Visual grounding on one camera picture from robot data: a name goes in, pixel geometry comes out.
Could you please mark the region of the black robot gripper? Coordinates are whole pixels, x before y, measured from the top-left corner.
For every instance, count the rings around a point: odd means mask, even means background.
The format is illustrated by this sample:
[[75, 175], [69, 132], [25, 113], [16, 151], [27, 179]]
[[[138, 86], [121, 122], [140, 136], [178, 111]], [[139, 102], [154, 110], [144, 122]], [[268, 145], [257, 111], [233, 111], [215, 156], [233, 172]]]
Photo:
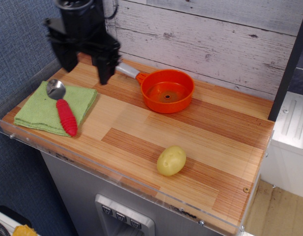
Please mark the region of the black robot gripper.
[[92, 56], [101, 85], [115, 74], [120, 43], [107, 33], [106, 20], [115, 17], [118, 7], [106, 16], [102, 0], [55, 0], [61, 17], [44, 21], [48, 38], [61, 67], [71, 72], [78, 64], [77, 52]]

